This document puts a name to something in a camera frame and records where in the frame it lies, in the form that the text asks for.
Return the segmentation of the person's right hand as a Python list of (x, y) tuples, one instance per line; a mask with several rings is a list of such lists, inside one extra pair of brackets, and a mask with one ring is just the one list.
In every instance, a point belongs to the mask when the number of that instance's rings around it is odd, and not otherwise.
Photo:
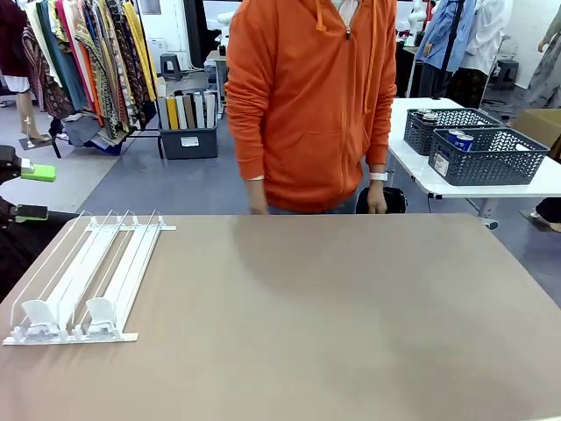
[(262, 179), (245, 180), (245, 189), (251, 214), (267, 215), (268, 202), (264, 190), (264, 181)]

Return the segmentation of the person's left hand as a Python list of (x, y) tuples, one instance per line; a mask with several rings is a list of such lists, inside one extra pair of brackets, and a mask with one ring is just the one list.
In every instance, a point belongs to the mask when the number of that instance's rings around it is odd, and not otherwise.
[(384, 182), (370, 181), (367, 194), (368, 212), (370, 214), (386, 214), (387, 202), (384, 196)]

